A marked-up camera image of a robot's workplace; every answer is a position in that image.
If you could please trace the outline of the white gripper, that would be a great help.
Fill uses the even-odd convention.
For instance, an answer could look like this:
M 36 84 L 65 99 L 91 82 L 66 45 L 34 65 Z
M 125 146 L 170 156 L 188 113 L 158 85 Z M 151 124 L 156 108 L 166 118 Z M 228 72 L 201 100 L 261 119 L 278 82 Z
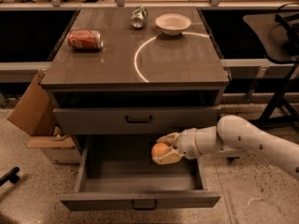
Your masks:
M 165 150 L 155 150 L 152 155 L 154 162 L 160 165 L 180 162 L 182 157 L 193 160 L 201 156 L 196 145 L 196 129 L 184 130 L 182 133 L 169 133 L 157 139 L 158 143 L 165 143 L 169 146 Z

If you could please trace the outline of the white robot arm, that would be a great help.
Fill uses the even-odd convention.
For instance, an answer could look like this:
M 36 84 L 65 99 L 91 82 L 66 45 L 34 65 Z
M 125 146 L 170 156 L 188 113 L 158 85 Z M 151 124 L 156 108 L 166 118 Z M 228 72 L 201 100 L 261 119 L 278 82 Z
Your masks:
M 246 151 L 261 154 L 279 169 L 299 179 L 299 146 L 266 133 L 238 116 L 224 116 L 216 126 L 187 129 L 160 137 L 151 149 L 157 164 L 172 164 L 182 158 L 199 159 L 206 154 L 239 156 Z

